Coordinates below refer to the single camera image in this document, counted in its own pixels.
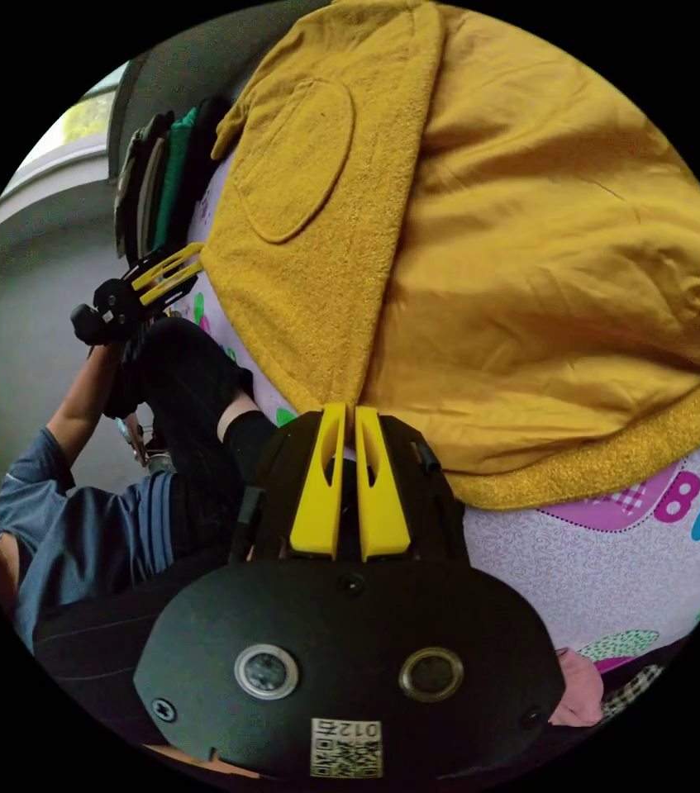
stack of clothes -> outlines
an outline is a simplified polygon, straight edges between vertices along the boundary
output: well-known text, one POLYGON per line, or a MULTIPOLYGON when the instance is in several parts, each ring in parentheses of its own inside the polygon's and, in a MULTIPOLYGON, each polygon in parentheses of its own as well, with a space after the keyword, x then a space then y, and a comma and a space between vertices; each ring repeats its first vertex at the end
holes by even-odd
POLYGON ((212 178, 215 129, 231 104, 205 99, 182 118, 158 113, 126 149, 115 202, 116 249, 130 267, 158 249, 187 244, 193 207, 212 178))

yellow fleece fabric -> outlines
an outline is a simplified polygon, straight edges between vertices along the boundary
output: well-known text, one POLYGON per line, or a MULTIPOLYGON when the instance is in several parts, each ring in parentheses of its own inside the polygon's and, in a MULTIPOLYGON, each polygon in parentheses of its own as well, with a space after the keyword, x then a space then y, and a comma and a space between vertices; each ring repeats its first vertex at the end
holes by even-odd
POLYGON ((486 509, 613 492, 700 445, 700 185, 554 46, 417 0, 300 20, 217 128, 202 252, 299 410, 419 429, 486 509))
POLYGON ((241 138, 201 262, 300 411, 358 402, 443 35, 430 3, 322 8, 268 53, 217 127, 214 159, 241 138))

qr code label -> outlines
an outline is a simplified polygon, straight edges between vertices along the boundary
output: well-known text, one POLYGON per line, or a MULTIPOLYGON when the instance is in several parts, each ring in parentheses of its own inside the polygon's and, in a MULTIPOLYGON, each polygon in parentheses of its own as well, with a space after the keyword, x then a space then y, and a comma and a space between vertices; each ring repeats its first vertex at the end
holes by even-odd
POLYGON ((371 779, 382 775, 380 722, 312 719, 311 776, 371 779))

black sock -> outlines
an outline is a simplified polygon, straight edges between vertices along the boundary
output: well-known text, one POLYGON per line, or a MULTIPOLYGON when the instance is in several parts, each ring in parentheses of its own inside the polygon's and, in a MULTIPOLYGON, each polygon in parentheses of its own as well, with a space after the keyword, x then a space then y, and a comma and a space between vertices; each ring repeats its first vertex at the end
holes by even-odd
POLYGON ((223 445, 231 452, 245 484, 253 480, 264 447, 277 431, 261 411, 243 413, 228 425, 223 445))

pink cloth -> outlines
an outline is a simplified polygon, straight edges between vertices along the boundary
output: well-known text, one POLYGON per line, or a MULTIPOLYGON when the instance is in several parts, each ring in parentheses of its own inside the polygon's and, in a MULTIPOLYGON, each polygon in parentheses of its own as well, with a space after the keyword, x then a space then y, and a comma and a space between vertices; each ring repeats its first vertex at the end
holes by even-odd
POLYGON ((564 675, 564 696, 550 717, 557 727, 592 727, 603 718, 603 679, 595 664, 574 650, 556 654, 564 675))

